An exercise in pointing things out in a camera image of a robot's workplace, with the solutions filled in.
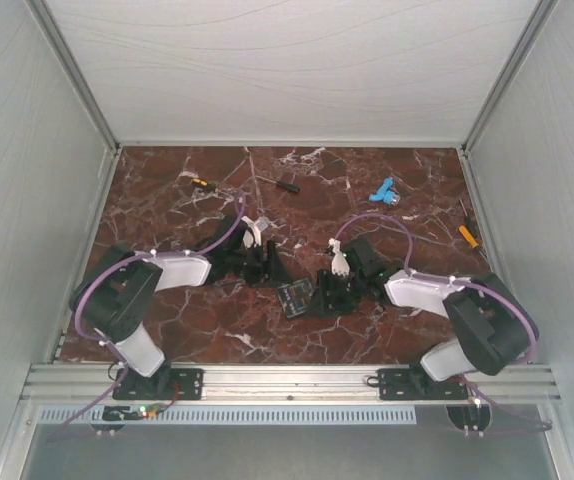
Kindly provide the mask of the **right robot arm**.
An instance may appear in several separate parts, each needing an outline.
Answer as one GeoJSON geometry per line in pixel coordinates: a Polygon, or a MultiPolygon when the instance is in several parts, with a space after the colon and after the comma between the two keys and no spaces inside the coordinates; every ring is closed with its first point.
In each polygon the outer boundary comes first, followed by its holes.
{"type": "Polygon", "coordinates": [[[363,237],[345,245],[332,239],[330,253],[331,267],[318,272],[306,316],[348,315],[369,298],[450,321],[455,337],[430,348],[409,373],[410,388],[420,397],[432,397],[457,375],[494,376],[535,354],[538,327],[493,273],[444,277],[388,264],[363,237]]]}

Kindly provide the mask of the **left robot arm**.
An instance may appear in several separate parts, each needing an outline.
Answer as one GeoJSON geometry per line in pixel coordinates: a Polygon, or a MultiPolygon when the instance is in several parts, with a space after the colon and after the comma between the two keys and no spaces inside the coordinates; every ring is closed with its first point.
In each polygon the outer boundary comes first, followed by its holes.
{"type": "Polygon", "coordinates": [[[262,239],[269,221],[227,216],[194,250],[138,252],[109,248],[70,299],[77,329],[89,325],[98,341],[137,374],[137,386],[151,398],[166,395],[173,375],[166,357],[144,327],[155,293],[211,285],[229,274],[252,288],[292,282],[273,240],[262,239]]]}

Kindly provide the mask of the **black yellow screwdriver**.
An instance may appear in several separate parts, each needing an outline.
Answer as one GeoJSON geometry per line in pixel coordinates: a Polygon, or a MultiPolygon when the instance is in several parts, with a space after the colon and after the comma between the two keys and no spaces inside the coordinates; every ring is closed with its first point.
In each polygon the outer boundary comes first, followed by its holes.
{"type": "Polygon", "coordinates": [[[193,178],[191,180],[191,185],[193,189],[198,191],[201,195],[227,194],[227,192],[223,188],[219,187],[216,183],[207,181],[202,178],[193,178]]]}

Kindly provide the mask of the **blue plastic connector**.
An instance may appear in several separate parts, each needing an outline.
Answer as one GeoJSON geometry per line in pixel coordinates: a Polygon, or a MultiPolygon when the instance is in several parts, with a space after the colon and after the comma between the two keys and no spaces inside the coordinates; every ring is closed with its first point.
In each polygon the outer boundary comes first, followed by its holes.
{"type": "Polygon", "coordinates": [[[369,200],[371,202],[382,202],[387,205],[397,205],[401,197],[394,185],[395,182],[392,177],[385,178],[377,191],[369,195],[369,200]]]}

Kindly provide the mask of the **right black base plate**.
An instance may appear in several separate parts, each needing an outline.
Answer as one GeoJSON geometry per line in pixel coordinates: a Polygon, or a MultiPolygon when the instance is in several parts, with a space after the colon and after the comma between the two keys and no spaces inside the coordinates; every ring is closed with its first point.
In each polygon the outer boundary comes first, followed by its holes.
{"type": "Polygon", "coordinates": [[[385,401],[464,401],[469,397],[467,387],[458,381],[435,381],[419,368],[381,368],[364,381],[385,401]]]}

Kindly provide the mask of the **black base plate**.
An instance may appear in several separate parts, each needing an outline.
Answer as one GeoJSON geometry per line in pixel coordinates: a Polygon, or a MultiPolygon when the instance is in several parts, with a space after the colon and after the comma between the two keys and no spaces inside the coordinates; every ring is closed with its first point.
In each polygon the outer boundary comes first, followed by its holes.
{"type": "Polygon", "coordinates": [[[202,398],[204,370],[199,368],[166,367],[151,377],[129,371],[112,393],[114,400],[177,400],[194,401],[202,398]]]}
{"type": "Polygon", "coordinates": [[[385,401],[464,401],[469,397],[467,387],[458,381],[435,381],[419,368],[381,368],[364,381],[385,401]]]}

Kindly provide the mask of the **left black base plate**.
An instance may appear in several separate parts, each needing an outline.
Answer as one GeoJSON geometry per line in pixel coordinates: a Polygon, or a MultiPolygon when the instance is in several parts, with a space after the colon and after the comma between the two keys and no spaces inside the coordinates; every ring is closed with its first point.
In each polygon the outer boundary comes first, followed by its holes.
{"type": "Polygon", "coordinates": [[[199,368],[166,367],[151,377],[129,371],[112,393],[114,400],[177,400],[194,401],[202,398],[204,370],[199,368]]]}

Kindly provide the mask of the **aluminium mounting rail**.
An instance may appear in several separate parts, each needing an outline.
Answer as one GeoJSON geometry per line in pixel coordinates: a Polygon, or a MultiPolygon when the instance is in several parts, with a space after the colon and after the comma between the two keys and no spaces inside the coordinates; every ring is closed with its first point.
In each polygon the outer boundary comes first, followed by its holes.
{"type": "MultiPolygon", "coordinates": [[[[33,403],[87,403],[110,385],[104,363],[37,364],[29,368],[21,399],[33,403]]],[[[365,404],[379,402],[366,379],[378,365],[201,365],[202,401],[207,404],[365,404]]],[[[465,378],[499,403],[559,401],[561,394],[546,365],[510,366],[496,376],[465,378]]]]}

